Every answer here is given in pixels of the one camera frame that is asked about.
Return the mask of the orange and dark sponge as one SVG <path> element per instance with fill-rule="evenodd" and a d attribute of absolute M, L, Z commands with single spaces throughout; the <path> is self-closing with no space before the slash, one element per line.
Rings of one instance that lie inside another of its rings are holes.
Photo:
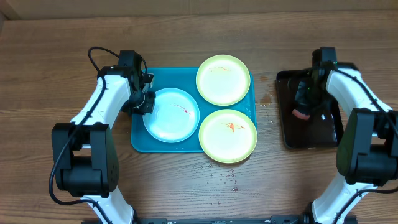
<path fill-rule="evenodd" d="M 310 113 L 308 111 L 302 111 L 302 110 L 298 110 L 298 109 L 294 109 L 292 111 L 292 114 L 298 118 L 298 119 L 302 119 L 302 120 L 309 120 L 310 118 Z"/>

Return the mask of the light blue plate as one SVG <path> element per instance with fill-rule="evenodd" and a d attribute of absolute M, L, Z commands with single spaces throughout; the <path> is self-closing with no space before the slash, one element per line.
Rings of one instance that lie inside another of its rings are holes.
<path fill-rule="evenodd" d="M 181 142 L 197 129 L 200 110 L 194 98 L 178 88 L 163 88 L 155 93 L 152 113 L 143 117 L 149 134 L 166 143 Z"/>

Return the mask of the yellow-green plate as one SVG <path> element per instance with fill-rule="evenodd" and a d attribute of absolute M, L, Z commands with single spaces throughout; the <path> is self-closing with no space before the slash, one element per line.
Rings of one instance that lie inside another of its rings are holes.
<path fill-rule="evenodd" d="M 249 157 L 257 144 L 257 129 L 251 119 L 232 109 L 209 114 L 202 122 L 199 143 L 214 161 L 234 164 Z"/>
<path fill-rule="evenodd" d="M 214 55 L 198 68 L 196 86 L 199 94 L 216 106 L 230 106 L 241 101 L 251 86 L 247 66 L 231 55 Z"/>

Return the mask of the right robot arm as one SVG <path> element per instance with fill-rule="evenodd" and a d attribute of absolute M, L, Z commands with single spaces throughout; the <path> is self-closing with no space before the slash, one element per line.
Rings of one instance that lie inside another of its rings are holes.
<path fill-rule="evenodd" d="M 344 223 L 349 211 L 368 193 L 397 179 L 397 112 L 367 86 L 353 63 L 339 62 L 333 47 L 312 52 L 312 67 L 299 78 L 291 115 L 308 121 L 335 100 L 348 116 L 336 153 L 337 174 L 310 205 L 302 223 Z"/>

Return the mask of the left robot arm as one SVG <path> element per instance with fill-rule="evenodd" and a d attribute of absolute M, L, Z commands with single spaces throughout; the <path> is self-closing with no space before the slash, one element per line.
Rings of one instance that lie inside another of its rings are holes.
<path fill-rule="evenodd" d="M 99 223 L 139 223 L 119 187 L 112 127 L 118 114 L 151 114 L 154 74 L 133 50 L 116 54 L 116 65 L 97 68 L 97 86 L 83 109 L 52 129 L 53 167 L 48 189 L 59 205 L 87 203 Z"/>

